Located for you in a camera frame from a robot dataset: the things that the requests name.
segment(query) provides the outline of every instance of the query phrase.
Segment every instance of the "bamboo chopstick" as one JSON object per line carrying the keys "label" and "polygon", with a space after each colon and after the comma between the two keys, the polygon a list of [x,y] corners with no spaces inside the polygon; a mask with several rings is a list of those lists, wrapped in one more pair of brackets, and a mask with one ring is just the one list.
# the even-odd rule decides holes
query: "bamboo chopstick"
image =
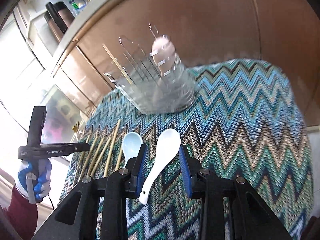
{"label": "bamboo chopstick", "polygon": [[111,141],[111,137],[108,138],[108,140],[107,140],[107,142],[106,142],[106,145],[105,145],[104,148],[102,149],[102,152],[100,153],[100,155],[99,155],[99,157],[98,157],[98,160],[96,161],[96,164],[94,165],[93,170],[91,171],[91,174],[90,174],[91,177],[94,176],[94,173],[96,172],[96,169],[97,169],[97,167],[98,167],[98,165],[99,165],[99,163],[100,163],[100,161],[101,161],[101,159],[102,159],[102,157],[103,157],[103,154],[104,154],[104,152],[106,151],[106,149],[107,149],[110,141]]}
{"label": "bamboo chopstick", "polygon": [[91,145],[91,148],[90,148],[90,151],[89,151],[89,153],[88,153],[88,156],[87,156],[87,158],[85,159],[85,162],[84,162],[84,164],[83,164],[83,167],[82,167],[82,170],[81,170],[81,173],[80,173],[80,176],[79,176],[79,180],[81,180],[81,178],[82,178],[82,176],[83,176],[83,174],[84,174],[85,167],[87,166],[87,163],[88,163],[88,161],[89,161],[89,159],[90,159],[91,152],[92,152],[92,150],[93,150],[93,148],[94,148],[94,145],[96,144],[97,139],[98,139],[98,136],[96,135],[96,137],[94,138],[94,141],[93,141],[93,143],[92,143],[92,145]]}
{"label": "bamboo chopstick", "polygon": [[97,155],[98,155],[98,153],[99,153],[99,150],[100,150],[101,145],[102,145],[102,143],[103,143],[103,141],[104,141],[104,138],[105,138],[105,136],[102,137],[102,139],[100,140],[100,143],[99,143],[99,145],[98,145],[98,147],[97,147],[97,150],[96,150],[96,152],[94,153],[94,156],[93,156],[93,158],[92,158],[92,161],[91,161],[91,163],[90,163],[90,166],[89,166],[89,169],[88,169],[88,172],[87,172],[87,176],[90,175],[90,171],[91,171],[93,165],[95,164],[94,161],[95,161],[95,159],[96,159],[96,157],[97,157]]}
{"label": "bamboo chopstick", "polygon": [[121,157],[122,157],[122,144],[121,144],[121,147],[120,147],[120,151],[119,151],[119,155],[118,155],[118,160],[117,160],[115,171],[117,171],[119,169],[119,167],[120,167]]}
{"label": "bamboo chopstick", "polygon": [[115,145],[118,129],[119,129],[119,126],[120,126],[120,121],[121,121],[121,119],[118,120],[118,123],[117,123],[116,128],[115,128],[115,133],[113,134],[113,138],[112,138],[112,142],[111,142],[111,146],[110,146],[110,150],[109,150],[109,154],[108,154],[107,163],[106,163],[106,166],[104,168],[103,177],[106,177],[107,174],[108,174],[108,166],[110,164],[110,160],[111,160],[111,156],[112,156],[112,150],[113,150],[113,146]]}
{"label": "bamboo chopstick", "polygon": [[[89,139],[90,139],[90,134],[88,134],[88,137],[87,137],[87,139],[85,140],[85,143],[88,143]],[[82,152],[81,155],[80,155],[79,162],[78,162],[78,166],[77,166],[76,173],[75,173],[75,179],[73,180],[72,187],[75,186],[76,178],[77,178],[77,173],[78,173],[78,171],[79,171],[80,163],[82,162],[83,156],[84,156],[84,152]]]}
{"label": "bamboo chopstick", "polygon": [[119,64],[119,62],[116,60],[116,58],[111,54],[110,50],[107,48],[107,46],[105,44],[102,44],[103,48],[105,49],[105,51],[109,54],[109,56],[111,57],[111,59],[113,60],[113,62],[116,64],[116,66],[118,67],[118,69],[121,71],[121,73],[124,75],[124,77],[126,78],[126,80],[129,82],[130,85],[133,85],[133,82],[131,80],[131,78],[128,76],[128,74],[126,73],[126,71],[124,71],[124,69],[122,68],[122,66]]}

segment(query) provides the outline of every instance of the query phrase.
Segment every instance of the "spoon handle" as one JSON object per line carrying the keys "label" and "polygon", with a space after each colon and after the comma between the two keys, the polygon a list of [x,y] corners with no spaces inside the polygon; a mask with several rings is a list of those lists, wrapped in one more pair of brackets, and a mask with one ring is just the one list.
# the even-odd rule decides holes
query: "spoon handle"
{"label": "spoon handle", "polygon": [[160,172],[162,170],[163,169],[161,169],[161,167],[159,167],[158,165],[153,165],[148,177],[146,178],[146,180],[143,184],[142,191],[139,196],[139,201],[142,204],[144,204],[144,205],[147,204],[152,184],[156,180],[156,178],[158,177],[158,175],[160,174]]}

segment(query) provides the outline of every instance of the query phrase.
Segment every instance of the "cable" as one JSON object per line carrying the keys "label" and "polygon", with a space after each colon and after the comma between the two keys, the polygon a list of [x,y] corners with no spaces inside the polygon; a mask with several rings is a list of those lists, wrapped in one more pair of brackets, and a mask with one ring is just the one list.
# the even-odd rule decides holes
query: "cable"
{"label": "cable", "polygon": [[49,196],[49,195],[48,195],[48,197],[49,197],[49,200],[50,200],[51,205],[52,205],[52,210],[54,210],[54,206],[53,206],[52,200],[51,200],[51,198],[50,198],[50,196]]}

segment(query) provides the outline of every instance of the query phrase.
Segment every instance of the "zigzag patterned rug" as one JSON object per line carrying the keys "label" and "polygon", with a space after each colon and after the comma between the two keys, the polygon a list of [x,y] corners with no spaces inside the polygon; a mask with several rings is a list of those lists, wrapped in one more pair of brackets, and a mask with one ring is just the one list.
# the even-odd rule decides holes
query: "zigzag patterned rug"
{"label": "zigzag patterned rug", "polygon": [[[185,111],[143,115],[114,90],[87,122],[82,141],[89,132],[97,133],[97,147],[104,134],[112,136],[121,118],[109,173],[114,171],[122,138],[130,131],[139,133],[149,145],[149,172],[157,138],[165,129],[175,128],[191,156],[203,167],[223,178],[232,179],[237,174],[246,178],[293,239],[299,239],[313,205],[313,180],[309,141],[288,79],[279,68],[259,60],[236,59],[188,71],[199,88],[196,101]],[[95,178],[103,175],[107,153],[108,149]],[[75,154],[60,199],[71,189],[78,159]],[[200,201],[186,197],[178,156],[156,179],[146,206],[138,200],[127,200],[126,207],[129,239],[182,240],[197,236]]]}

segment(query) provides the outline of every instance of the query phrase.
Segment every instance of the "cabinet door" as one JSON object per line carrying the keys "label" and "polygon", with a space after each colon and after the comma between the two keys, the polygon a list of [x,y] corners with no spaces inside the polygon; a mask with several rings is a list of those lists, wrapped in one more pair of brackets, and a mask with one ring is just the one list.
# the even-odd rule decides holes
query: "cabinet door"
{"label": "cabinet door", "polygon": [[55,85],[88,117],[96,106],[91,102],[68,78],[62,69],[59,69],[53,79]]}
{"label": "cabinet door", "polygon": [[111,91],[108,83],[76,47],[63,62],[61,70],[95,106]]}

